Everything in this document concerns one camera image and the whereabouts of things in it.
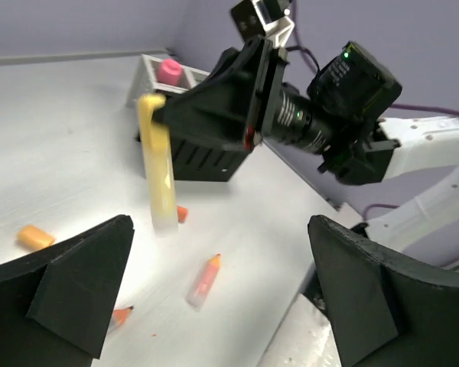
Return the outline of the pink cap marker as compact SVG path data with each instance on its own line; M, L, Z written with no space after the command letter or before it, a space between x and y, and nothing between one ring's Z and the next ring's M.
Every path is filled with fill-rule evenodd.
M157 80L159 83L177 86L182 73L183 68L176 60L164 59L158 68Z

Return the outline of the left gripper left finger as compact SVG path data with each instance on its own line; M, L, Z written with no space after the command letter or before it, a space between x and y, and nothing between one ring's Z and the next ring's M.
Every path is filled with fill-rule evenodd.
M118 215L0 264L0 366L90 366L101 355L134 236Z

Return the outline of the yellow marker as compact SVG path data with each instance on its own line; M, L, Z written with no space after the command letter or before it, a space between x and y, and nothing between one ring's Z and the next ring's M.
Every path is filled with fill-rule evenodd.
M147 94L138 99L137 108L151 221L159 233L173 231L178 225L170 133L167 126L155 121L155 113L164 104L163 95Z

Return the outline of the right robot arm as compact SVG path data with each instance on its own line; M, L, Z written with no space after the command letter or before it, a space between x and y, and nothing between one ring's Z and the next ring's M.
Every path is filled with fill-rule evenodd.
M301 95L283 80L288 52L263 37L225 50L211 74L161 110L173 133L208 148L261 140L309 154L323 188L355 209L395 199L363 223L369 238L433 265L459 258L459 113L385 117L402 87L364 47L346 43Z

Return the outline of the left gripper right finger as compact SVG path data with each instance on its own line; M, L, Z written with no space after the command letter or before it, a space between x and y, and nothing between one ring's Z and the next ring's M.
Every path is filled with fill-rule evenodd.
M341 365L459 366L459 273L326 216L308 235Z

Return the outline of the dark orange marker cap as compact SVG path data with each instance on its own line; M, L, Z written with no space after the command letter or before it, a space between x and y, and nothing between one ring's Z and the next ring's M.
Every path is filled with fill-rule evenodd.
M179 223L184 223L187 220L188 209L183 206L177 206L177 218Z

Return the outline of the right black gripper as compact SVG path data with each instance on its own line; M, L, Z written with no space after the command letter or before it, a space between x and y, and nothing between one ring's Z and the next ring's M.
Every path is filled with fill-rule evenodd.
M241 50L224 50L210 75L169 98L155 121L173 135L227 151L251 151L261 135L320 155L319 172L342 184L382 181L400 143L386 137L379 118L402 85L369 51L348 41L302 96L282 82L287 54L262 36Z

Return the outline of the orange tip clear marker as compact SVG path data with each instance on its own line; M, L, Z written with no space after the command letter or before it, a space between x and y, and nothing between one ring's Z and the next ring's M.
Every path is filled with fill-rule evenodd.
M109 321L108 330L114 330L117 327L122 326L134 310L133 306L129 306L122 309L114 309L112 312L111 319Z

